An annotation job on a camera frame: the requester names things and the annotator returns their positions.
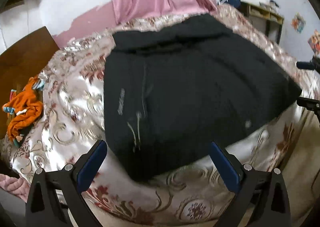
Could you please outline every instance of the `wooden panel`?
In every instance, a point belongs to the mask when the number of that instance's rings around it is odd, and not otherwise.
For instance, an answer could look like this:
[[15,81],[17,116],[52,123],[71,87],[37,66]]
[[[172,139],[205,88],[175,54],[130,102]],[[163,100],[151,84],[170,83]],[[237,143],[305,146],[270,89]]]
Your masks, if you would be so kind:
[[[9,101],[11,89],[22,88],[30,77],[37,75],[58,50],[46,27],[22,38],[0,55],[0,106]],[[7,131],[7,114],[0,111],[0,138]]]

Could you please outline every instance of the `blue gripper pad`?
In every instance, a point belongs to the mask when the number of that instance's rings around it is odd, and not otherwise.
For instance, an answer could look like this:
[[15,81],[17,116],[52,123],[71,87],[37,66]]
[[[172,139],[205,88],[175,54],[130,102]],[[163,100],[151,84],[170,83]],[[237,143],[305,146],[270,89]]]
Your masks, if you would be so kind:
[[210,144],[209,155],[228,190],[238,193],[240,190],[240,176],[222,150],[214,142]]
[[87,162],[83,165],[77,174],[77,191],[82,193],[86,191],[94,177],[96,176],[102,162],[104,161],[108,151],[106,142],[101,141],[95,151],[89,157]]

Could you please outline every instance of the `crumpled clothing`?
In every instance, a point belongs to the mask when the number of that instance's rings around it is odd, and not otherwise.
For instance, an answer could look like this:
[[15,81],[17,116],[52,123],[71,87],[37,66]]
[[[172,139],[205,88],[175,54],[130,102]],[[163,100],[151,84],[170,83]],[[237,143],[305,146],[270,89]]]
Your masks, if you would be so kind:
[[8,193],[27,202],[30,186],[24,178],[20,177],[17,179],[15,177],[0,174],[0,187]]
[[19,136],[20,129],[30,126],[41,115],[43,103],[38,100],[36,91],[32,89],[36,82],[38,82],[38,77],[31,77],[24,90],[14,95],[11,101],[3,105],[3,109],[6,107],[14,108],[16,114],[27,109],[27,112],[16,116],[10,121],[8,125],[8,137],[10,141]]

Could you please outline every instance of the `black garment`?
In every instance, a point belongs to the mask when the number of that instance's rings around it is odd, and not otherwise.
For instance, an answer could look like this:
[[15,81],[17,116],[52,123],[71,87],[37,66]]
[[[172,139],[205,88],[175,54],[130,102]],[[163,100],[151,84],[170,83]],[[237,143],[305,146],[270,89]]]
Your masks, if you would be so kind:
[[208,14],[114,40],[106,140],[136,181],[208,155],[211,141],[226,147],[247,137],[301,93],[268,55]]

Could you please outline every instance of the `bedspread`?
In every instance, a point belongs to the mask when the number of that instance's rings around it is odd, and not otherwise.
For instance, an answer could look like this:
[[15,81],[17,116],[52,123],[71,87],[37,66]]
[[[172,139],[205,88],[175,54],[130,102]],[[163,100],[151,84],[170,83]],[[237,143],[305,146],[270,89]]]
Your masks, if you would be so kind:
[[[220,5],[214,17],[265,51],[303,89],[302,96],[319,99],[314,72],[298,70],[296,60],[257,31],[236,9]],[[34,172],[62,169],[75,163],[98,139],[105,139],[103,118],[104,64],[119,30],[158,31],[190,15],[134,19],[114,29],[75,40],[57,51],[39,74],[45,80],[44,115],[17,149],[6,139],[2,157],[31,183]],[[272,170],[299,137],[309,112],[296,104],[248,138],[227,148],[241,163]],[[109,150],[92,185],[83,196],[116,217],[146,225],[205,222],[221,215],[233,198],[209,156],[148,183],[132,181]]]

